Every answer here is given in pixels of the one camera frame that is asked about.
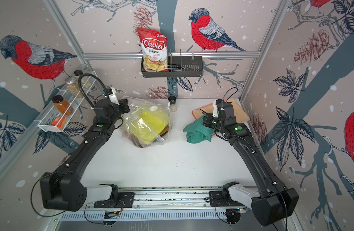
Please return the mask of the clear plastic vacuum bag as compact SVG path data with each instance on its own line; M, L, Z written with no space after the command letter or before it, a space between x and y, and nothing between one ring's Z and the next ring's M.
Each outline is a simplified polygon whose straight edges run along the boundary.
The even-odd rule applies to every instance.
M123 97L130 112L122 115L122 138L137 148L163 145L169 141L173 127L172 112L169 107L150 101Z

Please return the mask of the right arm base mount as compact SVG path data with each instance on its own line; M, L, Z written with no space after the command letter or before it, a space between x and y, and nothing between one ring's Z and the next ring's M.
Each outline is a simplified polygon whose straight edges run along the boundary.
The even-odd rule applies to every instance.
M229 196L225 196L222 191L209 191L208 201L211 207L243 207L240 202L233 201Z

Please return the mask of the green trousers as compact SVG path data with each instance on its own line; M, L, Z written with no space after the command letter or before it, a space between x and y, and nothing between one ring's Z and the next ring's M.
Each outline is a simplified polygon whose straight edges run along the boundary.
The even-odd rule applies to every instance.
M203 125L203 116L187 125L183 132L186 133L188 143L196 144L202 141L212 141L214 130Z

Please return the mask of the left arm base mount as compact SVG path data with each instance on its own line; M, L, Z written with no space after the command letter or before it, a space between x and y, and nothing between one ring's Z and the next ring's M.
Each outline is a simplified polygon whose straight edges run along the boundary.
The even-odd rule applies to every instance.
M95 202L94 208L131 208L134 197L134 192L121 192L116 199L111 196L108 200Z

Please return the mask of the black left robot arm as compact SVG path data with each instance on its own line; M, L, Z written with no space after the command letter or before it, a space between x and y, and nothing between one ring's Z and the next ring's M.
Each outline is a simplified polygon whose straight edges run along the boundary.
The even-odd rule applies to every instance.
M85 187L81 178L97 151L117 129L115 123L129 113L130 108L127 99L119 100L117 104L102 99L96 103L94 111L93 124L80 146L53 173L46 172L40 178L44 208L75 212L84 204L108 200L113 195L114 185Z

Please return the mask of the yellow trousers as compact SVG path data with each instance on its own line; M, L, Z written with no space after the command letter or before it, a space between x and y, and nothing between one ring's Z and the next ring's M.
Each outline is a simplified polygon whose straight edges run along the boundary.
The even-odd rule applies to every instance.
M129 131L146 144L152 142L169 125L170 116L163 109L138 108L128 118Z

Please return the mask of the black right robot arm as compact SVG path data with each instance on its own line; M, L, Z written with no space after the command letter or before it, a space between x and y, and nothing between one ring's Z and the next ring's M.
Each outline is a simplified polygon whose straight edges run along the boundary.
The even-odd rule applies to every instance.
M249 128L237 123L231 102L216 100L213 113L203 116L203 125L212 128L238 152L257 186L254 191L238 182L227 183L222 189L224 202L243 204L253 211L262 226L290 217L299 200L298 193L288 188L269 167Z

